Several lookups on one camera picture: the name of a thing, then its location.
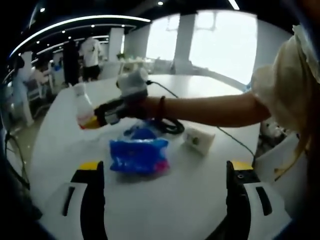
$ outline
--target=bright window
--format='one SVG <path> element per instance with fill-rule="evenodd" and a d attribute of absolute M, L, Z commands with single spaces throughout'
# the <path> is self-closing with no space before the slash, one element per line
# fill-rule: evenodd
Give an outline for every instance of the bright window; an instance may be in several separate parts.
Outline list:
<path fill-rule="evenodd" d="M 257 51 L 257 18 L 236 11 L 202 11 L 195 19 L 193 65 L 248 84 Z"/>
<path fill-rule="evenodd" d="M 154 20 L 146 48 L 146 57 L 173 60 L 176 51 L 180 15 L 166 16 Z"/>

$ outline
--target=plastic bottle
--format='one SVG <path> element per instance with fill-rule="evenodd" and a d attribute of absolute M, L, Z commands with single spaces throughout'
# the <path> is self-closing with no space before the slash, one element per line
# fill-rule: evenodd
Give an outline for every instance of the plastic bottle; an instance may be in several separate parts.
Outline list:
<path fill-rule="evenodd" d="M 78 83 L 74 87 L 75 105 L 76 105 L 76 121 L 81 129 L 95 129 L 97 117 L 95 109 L 86 93 L 86 85 Z"/>

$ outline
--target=bottle cap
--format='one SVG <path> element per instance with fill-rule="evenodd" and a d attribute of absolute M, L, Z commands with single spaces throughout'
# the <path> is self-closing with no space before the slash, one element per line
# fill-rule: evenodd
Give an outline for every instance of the bottle cap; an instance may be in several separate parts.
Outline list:
<path fill-rule="evenodd" d="M 86 85 L 84 83 L 77 83 L 73 86 L 74 93 L 76 96 L 84 95 L 86 92 Z"/>

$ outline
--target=white t-shirt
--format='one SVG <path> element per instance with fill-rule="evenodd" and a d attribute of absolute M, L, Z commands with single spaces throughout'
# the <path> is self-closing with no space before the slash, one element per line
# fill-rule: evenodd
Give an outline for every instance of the white t-shirt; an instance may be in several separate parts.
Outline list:
<path fill-rule="evenodd" d="M 312 83 L 320 82 L 319 66 L 300 26 L 280 48 L 272 65 L 256 70 L 251 91 L 282 127 L 299 132 L 307 124 Z"/>
<path fill-rule="evenodd" d="M 103 55 L 100 42 L 97 39 L 89 37 L 81 44 L 79 55 L 83 56 L 85 67 L 98 65 L 98 57 Z"/>

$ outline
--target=bracelet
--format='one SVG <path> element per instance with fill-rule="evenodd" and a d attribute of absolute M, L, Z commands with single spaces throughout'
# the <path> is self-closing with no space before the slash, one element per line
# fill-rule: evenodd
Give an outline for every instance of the bracelet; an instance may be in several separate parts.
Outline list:
<path fill-rule="evenodd" d="M 165 96 L 162 96 L 159 101 L 158 110 L 155 119 L 162 120 L 165 114 Z"/>

